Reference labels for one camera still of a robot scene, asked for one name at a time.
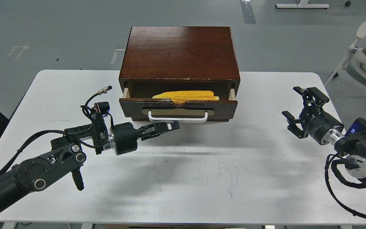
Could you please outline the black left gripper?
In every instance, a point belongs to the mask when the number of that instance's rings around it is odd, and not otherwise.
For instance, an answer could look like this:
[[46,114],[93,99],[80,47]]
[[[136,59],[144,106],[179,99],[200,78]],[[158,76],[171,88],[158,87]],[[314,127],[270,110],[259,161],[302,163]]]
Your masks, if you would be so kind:
[[135,129],[132,123],[121,123],[110,127],[111,143],[115,154],[120,156],[136,151],[139,138],[145,141],[179,128],[178,121],[152,123],[139,129]]

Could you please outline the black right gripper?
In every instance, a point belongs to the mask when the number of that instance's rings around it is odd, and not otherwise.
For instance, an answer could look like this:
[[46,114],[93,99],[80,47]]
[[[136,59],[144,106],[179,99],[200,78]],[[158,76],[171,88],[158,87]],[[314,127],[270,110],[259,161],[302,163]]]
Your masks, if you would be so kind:
[[299,139],[311,136],[320,145],[334,145],[339,139],[343,138],[342,130],[344,125],[329,113],[321,110],[324,104],[330,102],[323,92],[317,87],[293,87],[303,99],[303,109],[299,119],[283,111],[282,115],[287,119],[287,129]]

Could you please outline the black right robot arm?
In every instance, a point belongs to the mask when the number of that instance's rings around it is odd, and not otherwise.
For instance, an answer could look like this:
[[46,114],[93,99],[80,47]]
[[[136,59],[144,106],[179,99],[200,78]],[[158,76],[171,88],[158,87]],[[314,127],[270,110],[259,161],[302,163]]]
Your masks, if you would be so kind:
[[331,144],[338,159],[330,167],[345,186],[366,188],[366,119],[357,118],[343,134],[344,125],[325,112],[323,106],[330,99],[316,87],[293,87],[303,98],[303,109],[298,119],[288,111],[282,114],[288,130],[300,139],[311,136],[320,145]]

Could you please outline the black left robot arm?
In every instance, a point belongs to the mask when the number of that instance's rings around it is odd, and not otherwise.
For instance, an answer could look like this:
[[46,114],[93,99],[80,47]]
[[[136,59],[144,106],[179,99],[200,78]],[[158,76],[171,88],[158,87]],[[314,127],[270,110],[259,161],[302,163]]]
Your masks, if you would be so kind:
[[[40,131],[22,144],[0,170],[0,213],[26,195],[45,190],[68,173],[71,173],[77,189],[83,190],[80,168],[87,159],[82,150],[83,145],[94,149],[97,155],[108,149],[112,149],[116,155],[123,155],[137,150],[138,139],[145,141],[180,128],[179,122],[171,121],[151,123],[135,129],[129,122],[114,125],[113,119],[110,120],[110,128],[107,128],[104,118],[110,116],[109,103],[98,102],[93,107],[89,107],[89,103],[93,98],[111,89],[111,86],[102,88],[80,106],[90,124],[63,131],[56,129]],[[27,146],[48,133],[61,135],[51,141],[51,151],[13,165]]]

